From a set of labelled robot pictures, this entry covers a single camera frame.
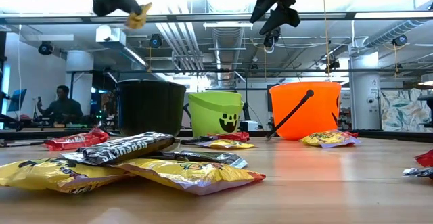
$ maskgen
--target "black plastic bucket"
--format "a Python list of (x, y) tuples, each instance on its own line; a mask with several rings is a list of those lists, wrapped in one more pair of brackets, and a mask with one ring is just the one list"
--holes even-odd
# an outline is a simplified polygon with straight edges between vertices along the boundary
[(166, 81), (126, 80), (119, 81), (116, 87), (122, 135), (149, 131), (174, 136), (179, 133), (185, 86)]

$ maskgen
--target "halloween bucket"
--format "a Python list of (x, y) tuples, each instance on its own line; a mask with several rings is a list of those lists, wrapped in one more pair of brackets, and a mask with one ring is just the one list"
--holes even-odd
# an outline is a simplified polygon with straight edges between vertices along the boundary
[(203, 92), (189, 95), (194, 137), (237, 131), (244, 103), (239, 93)]
[(311, 133), (337, 129), (340, 90), (341, 85), (333, 82), (299, 82), (272, 87), (269, 93), (275, 125), (298, 107), (277, 130), (278, 135), (287, 140), (299, 140)]
[(186, 87), (166, 81), (126, 80), (116, 85), (123, 136), (149, 131), (176, 136), (181, 130)]

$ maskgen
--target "bucket handle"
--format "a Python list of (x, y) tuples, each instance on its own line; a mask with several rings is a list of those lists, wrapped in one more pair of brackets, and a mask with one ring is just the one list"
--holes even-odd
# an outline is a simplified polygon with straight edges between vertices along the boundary
[(183, 106), (183, 110), (187, 113), (189, 120), (191, 121), (191, 113), (189, 113), (188, 106), (189, 106), (189, 103), (186, 103)]
[(241, 104), (238, 106), (235, 106), (235, 105), (222, 106), (222, 105), (214, 104), (212, 102), (207, 102), (203, 99), (199, 99), (196, 97), (190, 97), (189, 100), (193, 101), (193, 102), (195, 102), (195, 103), (197, 103), (197, 104), (199, 104), (205, 108), (208, 108), (210, 110), (216, 110), (216, 111), (238, 111), (238, 109), (241, 110), (244, 107), (243, 101), (241, 101)]
[(305, 102), (307, 100), (310, 99), (310, 97), (312, 97), (314, 95), (314, 91), (312, 91), (311, 89), (309, 89), (305, 96), (300, 100), (300, 102), (298, 103), (298, 105), (295, 106), (295, 108), (293, 108), (293, 110), (291, 112), (289, 112), (289, 114), (281, 121), (279, 122), (279, 124), (277, 126), (275, 126), (275, 128), (272, 129), (271, 132), (269, 132), (269, 134), (266, 136), (266, 140), (270, 140), (273, 135), (275, 134), (275, 132), (277, 132), (277, 130), (282, 127), (284, 125), (284, 123), (286, 123), (289, 118), (291, 118), (293, 116), (293, 114), (295, 114), (295, 112), (297, 112), (299, 110), (299, 108), (305, 104)]

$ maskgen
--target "computer monitor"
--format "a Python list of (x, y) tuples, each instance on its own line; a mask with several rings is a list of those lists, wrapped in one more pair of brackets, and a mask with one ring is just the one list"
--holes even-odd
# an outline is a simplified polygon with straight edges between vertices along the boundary
[(17, 89), (11, 96), (11, 103), (9, 104), (8, 112), (17, 112), (21, 110), (22, 102), (24, 101), (24, 97), (26, 96), (27, 89)]

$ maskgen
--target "man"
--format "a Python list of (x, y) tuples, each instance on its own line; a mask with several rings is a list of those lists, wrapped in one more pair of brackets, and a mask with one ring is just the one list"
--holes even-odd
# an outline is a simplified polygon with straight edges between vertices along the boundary
[(41, 98), (38, 98), (38, 110), (42, 116), (48, 116), (54, 121), (62, 124), (66, 123), (79, 123), (83, 113), (81, 112), (81, 105), (68, 98), (69, 88), (65, 85), (57, 87), (58, 100), (52, 102), (47, 109), (42, 109)]

